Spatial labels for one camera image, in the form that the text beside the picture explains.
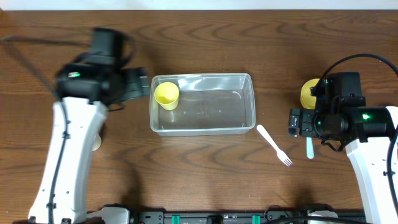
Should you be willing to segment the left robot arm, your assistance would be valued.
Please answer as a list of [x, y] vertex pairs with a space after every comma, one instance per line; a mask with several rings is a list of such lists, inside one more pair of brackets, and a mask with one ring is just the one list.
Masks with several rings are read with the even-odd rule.
[[117, 208], [88, 213], [86, 185], [95, 141], [109, 106], [150, 93], [142, 67], [128, 68], [134, 52], [123, 55], [128, 35], [95, 28], [91, 49], [57, 73], [53, 128], [39, 192], [27, 223], [129, 223], [130, 212]]

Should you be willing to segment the yellow plastic cup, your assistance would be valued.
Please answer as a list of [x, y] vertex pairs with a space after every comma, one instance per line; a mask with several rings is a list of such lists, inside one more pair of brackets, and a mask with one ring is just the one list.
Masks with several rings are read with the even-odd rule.
[[164, 82], [156, 87], [154, 97], [163, 109], [171, 111], [178, 106], [179, 93], [180, 91], [176, 84]]

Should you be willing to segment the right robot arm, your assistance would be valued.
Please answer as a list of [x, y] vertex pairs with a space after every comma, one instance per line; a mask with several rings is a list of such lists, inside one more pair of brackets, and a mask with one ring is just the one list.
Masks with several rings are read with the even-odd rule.
[[387, 177], [387, 153], [397, 126], [397, 107], [366, 106], [357, 72], [329, 75], [320, 82], [313, 109], [290, 110], [289, 135], [340, 142], [356, 175], [366, 221], [397, 223]]

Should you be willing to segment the white plastic cup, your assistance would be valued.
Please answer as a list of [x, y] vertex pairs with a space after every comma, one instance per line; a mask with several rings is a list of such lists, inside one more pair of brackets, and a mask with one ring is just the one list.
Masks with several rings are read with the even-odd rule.
[[97, 149], [100, 148], [101, 145], [102, 145], [102, 138], [99, 134], [96, 134], [92, 151], [96, 151]]

